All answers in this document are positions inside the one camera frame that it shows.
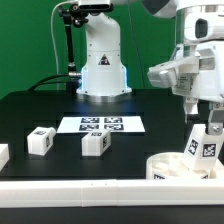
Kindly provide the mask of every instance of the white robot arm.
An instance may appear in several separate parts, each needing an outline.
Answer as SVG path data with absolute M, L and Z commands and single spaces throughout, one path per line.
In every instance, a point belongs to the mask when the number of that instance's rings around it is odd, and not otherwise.
M 115 101 L 131 92 L 126 68 L 120 60 L 120 26 L 103 12 L 137 0 L 69 0 L 73 24 L 85 24 L 87 62 L 82 68 L 79 98 L 91 101 Z
M 193 126 L 184 153 L 190 169 L 210 169 L 224 141 L 224 0 L 162 0 L 151 8 L 153 2 L 143 0 L 151 14 L 176 16 L 176 46 L 182 53 L 149 68 L 149 80 L 183 96 L 186 115 L 197 114 L 198 99 L 210 102 L 207 126 Z

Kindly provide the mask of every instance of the white block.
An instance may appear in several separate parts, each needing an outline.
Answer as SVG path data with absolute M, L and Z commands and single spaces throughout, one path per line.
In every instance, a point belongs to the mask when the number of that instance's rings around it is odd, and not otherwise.
M 117 181 L 93 180 L 83 181 L 82 206 L 116 206 Z
M 9 160 L 8 144 L 0 144 L 0 171 Z
M 182 162 L 183 153 L 169 152 L 151 156 L 146 163 L 146 179 L 208 179 L 206 170 L 189 170 Z
M 53 145 L 53 137 L 56 134 L 54 128 L 37 127 L 28 137 L 28 152 L 30 154 L 44 156 Z
M 101 156 L 110 145 L 111 134 L 109 130 L 93 130 L 82 138 L 82 155 Z
M 81 207 L 81 188 L 82 181 L 4 181 L 0 207 Z
M 210 178 L 224 179 L 224 166 L 218 159 L 216 160 L 215 166 L 211 170 Z
M 191 170 L 210 170 L 214 167 L 224 141 L 221 135 L 208 135 L 204 124 L 195 124 L 186 145 L 183 163 Z

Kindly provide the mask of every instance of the white cube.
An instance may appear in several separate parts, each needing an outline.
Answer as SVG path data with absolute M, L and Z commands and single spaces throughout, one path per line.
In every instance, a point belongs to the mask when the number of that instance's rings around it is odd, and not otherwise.
M 0 144 L 0 171 L 9 160 L 8 144 Z
M 93 130 L 82 138 L 82 155 L 101 156 L 110 145 L 111 134 L 109 130 Z
M 34 155 L 44 156 L 53 145 L 53 137 L 56 134 L 54 128 L 37 127 L 28 137 L 28 152 Z
M 191 170 L 210 170 L 214 167 L 224 141 L 221 135 L 208 135 L 204 124 L 195 124 L 188 139 L 183 163 Z

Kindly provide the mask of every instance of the robot logo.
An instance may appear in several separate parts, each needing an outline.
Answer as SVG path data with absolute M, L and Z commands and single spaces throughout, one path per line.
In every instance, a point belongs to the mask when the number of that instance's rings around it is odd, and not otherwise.
M 191 140 L 191 144 L 188 148 L 188 152 L 191 154 L 191 155 L 195 155 L 196 154 L 196 151 L 197 151 L 197 147 L 198 147 L 198 142 L 195 141 L 194 139 Z
M 203 157 L 215 157 L 216 144 L 204 144 Z
M 105 54 L 101 58 L 99 65 L 110 65 L 110 62 Z

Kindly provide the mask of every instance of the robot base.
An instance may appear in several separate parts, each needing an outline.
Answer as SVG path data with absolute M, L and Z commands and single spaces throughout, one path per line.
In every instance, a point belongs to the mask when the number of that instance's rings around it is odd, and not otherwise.
M 79 100 L 85 100 L 85 101 L 90 101 L 94 103 L 114 103 L 114 102 L 119 102 L 123 100 L 128 100 L 132 96 L 132 92 L 126 92 L 120 95 L 116 96 L 94 96 L 94 95 L 87 95 L 87 94 L 77 94 L 77 98 Z

